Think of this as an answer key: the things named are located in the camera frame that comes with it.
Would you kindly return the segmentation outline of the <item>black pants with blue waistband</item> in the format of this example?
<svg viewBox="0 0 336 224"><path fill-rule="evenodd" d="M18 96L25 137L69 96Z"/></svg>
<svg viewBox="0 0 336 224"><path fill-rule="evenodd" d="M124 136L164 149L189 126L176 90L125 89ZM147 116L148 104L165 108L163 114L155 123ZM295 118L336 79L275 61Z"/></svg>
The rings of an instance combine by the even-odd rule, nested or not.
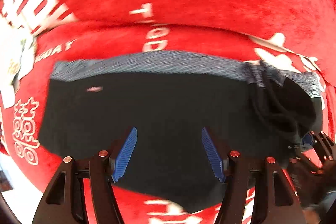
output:
<svg viewBox="0 0 336 224"><path fill-rule="evenodd" d="M191 52L58 61L38 139L50 152L91 157L135 127L138 140L121 188L161 197L192 213L220 203L201 141L209 128L243 156L286 166L322 125L315 73Z"/></svg>

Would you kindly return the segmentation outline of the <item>white patterned cloth pile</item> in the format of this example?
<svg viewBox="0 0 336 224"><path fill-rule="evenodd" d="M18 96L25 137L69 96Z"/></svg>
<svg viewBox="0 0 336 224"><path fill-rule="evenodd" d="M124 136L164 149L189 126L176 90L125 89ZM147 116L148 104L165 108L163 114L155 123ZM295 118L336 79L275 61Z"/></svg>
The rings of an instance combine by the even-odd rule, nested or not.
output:
<svg viewBox="0 0 336 224"><path fill-rule="evenodd" d="M1 98L5 109L14 106L19 80L34 67L36 38L1 17Z"/></svg>

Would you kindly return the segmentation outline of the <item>red blanket with white characters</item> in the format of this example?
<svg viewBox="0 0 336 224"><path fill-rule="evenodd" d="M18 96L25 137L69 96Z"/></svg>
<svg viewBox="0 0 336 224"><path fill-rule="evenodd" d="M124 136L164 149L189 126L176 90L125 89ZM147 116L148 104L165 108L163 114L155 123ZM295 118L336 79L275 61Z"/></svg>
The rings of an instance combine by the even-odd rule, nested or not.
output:
<svg viewBox="0 0 336 224"><path fill-rule="evenodd" d="M5 109L1 98L1 155L18 169L13 191L1 193L4 222L97 223L89 161L101 150L61 157L38 139L58 61L182 51L315 73L322 125L312 131L335 143L335 0L1 0L1 17L37 40L14 106ZM301 206L289 159L282 166L273 156L242 157L249 180L241 223L335 223ZM222 204L190 213L118 182L112 188L124 223L215 223Z"/></svg>

